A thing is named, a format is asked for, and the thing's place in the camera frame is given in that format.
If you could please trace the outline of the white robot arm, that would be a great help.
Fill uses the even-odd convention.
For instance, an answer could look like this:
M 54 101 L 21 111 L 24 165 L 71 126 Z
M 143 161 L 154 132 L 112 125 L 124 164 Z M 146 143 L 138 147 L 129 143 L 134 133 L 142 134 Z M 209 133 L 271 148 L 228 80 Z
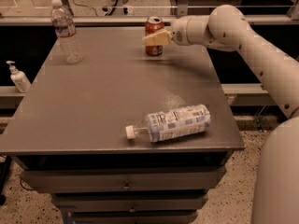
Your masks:
M 173 19 L 169 29 L 145 35 L 142 43 L 201 45 L 241 57 L 287 118 L 261 150 L 250 224 L 299 224 L 299 62 L 255 32 L 232 5 Z

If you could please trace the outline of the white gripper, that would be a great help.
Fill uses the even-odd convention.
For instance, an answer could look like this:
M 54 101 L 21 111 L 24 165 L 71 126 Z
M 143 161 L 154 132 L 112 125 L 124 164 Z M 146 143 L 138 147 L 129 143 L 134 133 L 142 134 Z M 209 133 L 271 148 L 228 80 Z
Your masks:
M 170 21 L 171 33 L 161 29 L 155 33 L 146 35 L 142 38 L 142 44 L 145 46 L 164 46 L 169 45 L 173 40 L 179 46 L 193 45 L 190 37 L 189 23 L 192 16 L 184 16 Z

